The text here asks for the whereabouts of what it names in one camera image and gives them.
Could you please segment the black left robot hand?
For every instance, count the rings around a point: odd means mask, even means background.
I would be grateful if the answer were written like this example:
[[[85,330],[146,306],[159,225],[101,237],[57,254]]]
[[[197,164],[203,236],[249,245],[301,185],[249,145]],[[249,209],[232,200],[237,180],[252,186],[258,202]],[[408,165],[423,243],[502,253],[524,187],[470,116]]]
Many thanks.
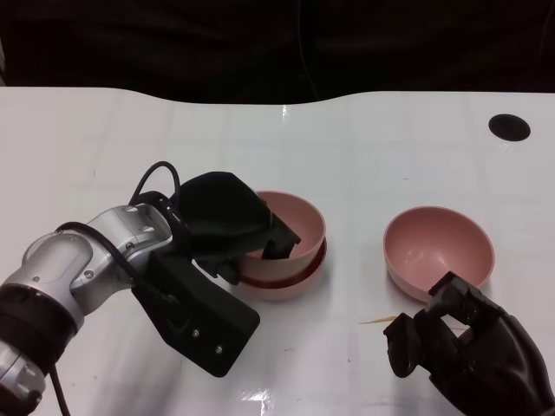
[[[241,257],[260,250],[264,259],[285,259],[301,242],[257,193],[230,172],[190,179],[172,201],[184,222],[192,259],[232,285],[241,280]]]

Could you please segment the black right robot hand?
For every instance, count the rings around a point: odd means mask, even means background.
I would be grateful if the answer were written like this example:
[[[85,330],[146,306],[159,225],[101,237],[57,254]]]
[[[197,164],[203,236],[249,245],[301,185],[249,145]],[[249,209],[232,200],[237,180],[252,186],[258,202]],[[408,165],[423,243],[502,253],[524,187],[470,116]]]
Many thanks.
[[[414,316],[383,331],[394,374],[417,367],[465,415],[552,415],[554,394],[542,354],[519,321],[448,272]]]

